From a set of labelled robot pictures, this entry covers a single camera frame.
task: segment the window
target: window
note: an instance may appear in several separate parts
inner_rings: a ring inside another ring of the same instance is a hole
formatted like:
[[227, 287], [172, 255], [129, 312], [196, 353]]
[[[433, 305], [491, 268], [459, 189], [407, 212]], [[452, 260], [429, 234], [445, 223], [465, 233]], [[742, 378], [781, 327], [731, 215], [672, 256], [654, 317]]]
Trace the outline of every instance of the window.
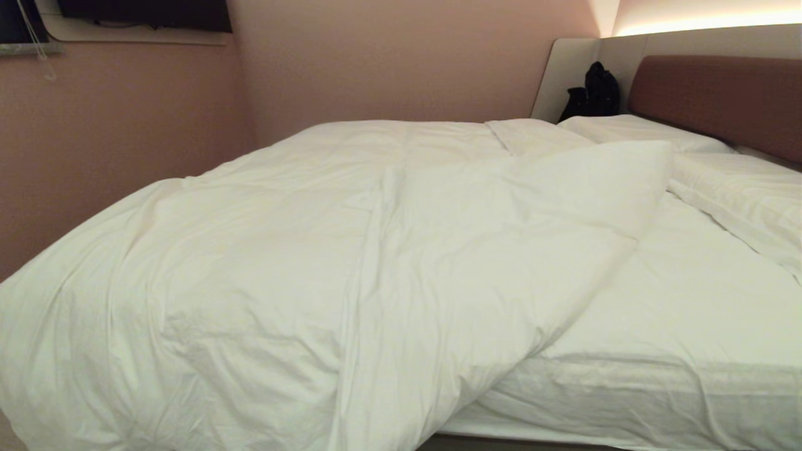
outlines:
[[[27, 23], [20, 6], [24, 8]], [[0, 44], [34, 43], [28, 24], [36, 40], [40, 43], [48, 42], [47, 32], [34, 0], [0, 0]]]

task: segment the mattress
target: mattress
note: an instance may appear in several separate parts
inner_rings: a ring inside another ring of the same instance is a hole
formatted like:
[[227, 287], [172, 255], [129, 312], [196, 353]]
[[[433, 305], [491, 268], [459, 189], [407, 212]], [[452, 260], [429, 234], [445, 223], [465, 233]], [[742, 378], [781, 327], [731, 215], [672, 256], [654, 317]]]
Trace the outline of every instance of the mattress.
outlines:
[[442, 432], [802, 449], [800, 322], [802, 287], [788, 272], [667, 193], [636, 254], [573, 328]]

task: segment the bed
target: bed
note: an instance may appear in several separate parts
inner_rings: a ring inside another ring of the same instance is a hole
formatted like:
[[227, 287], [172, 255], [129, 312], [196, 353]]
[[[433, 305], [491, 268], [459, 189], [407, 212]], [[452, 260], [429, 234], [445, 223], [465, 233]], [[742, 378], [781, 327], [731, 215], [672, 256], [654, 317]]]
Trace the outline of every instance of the bed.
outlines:
[[802, 161], [801, 80], [653, 57], [650, 120], [326, 124], [158, 182], [0, 285], [0, 408], [33, 450], [798, 449], [802, 178], [722, 140]]

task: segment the window sill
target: window sill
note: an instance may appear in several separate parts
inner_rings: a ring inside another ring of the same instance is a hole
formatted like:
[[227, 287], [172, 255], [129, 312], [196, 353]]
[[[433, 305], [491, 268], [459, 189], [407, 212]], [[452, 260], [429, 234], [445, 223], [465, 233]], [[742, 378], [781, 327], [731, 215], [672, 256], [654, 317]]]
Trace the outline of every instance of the window sill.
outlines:
[[0, 44], [0, 56], [36, 55], [37, 47], [41, 47], [45, 51], [45, 53], [64, 52], [64, 46], [62, 45], [62, 43]]

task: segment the white headboard panel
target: white headboard panel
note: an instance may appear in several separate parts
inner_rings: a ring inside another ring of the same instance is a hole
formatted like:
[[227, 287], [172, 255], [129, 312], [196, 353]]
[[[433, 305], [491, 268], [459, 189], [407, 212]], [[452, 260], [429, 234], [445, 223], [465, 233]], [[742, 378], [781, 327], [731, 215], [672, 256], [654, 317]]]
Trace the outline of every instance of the white headboard panel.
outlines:
[[802, 25], [744, 26], [607, 39], [558, 39], [543, 76], [532, 118], [556, 123], [568, 102], [566, 90], [582, 86], [585, 72], [596, 60], [618, 79], [622, 107], [626, 108], [635, 72], [647, 55], [802, 59]]

